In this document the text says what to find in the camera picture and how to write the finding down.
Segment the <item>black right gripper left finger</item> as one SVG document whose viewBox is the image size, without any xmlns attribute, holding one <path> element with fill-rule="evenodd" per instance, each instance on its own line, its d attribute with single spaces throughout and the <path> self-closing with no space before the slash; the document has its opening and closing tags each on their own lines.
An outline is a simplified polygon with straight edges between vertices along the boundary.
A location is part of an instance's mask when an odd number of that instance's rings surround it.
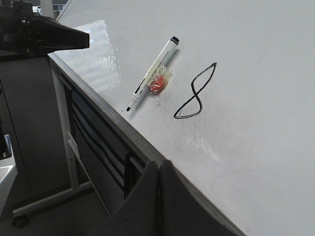
<svg viewBox="0 0 315 236">
<path fill-rule="evenodd" d="M 113 218 L 113 236 L 153 236 L 158 200 L 158 166 L 149 162 Z"/>
</svg>

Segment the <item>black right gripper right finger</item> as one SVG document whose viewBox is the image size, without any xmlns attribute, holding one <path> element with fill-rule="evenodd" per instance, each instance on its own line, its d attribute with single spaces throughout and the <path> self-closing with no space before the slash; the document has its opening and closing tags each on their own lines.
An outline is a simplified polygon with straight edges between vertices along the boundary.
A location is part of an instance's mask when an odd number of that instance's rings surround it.
<svg viewBox="0 0 315 236">
<path fill-rule="evenodd" d="M 210 236 L 211 217 L 185 188 L 171 161 L 160 166 L 162 232 L 165 236 Z"/>
</svg>

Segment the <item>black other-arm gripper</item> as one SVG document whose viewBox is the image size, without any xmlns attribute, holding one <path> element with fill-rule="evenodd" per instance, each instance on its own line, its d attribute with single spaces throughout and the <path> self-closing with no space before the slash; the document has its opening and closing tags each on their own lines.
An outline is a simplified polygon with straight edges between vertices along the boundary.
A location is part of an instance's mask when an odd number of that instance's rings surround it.
<svg viewBox="0 0 315 236">
<path fill-rule="evenodd" d="M 50 17 L 35 16 L 32 3 L 23 0 L 0 2 L 0 55 L 35 57 L 36 50 L 51 53 L 86 49 L 90 35 L 69 28 Z"/>
</svg>

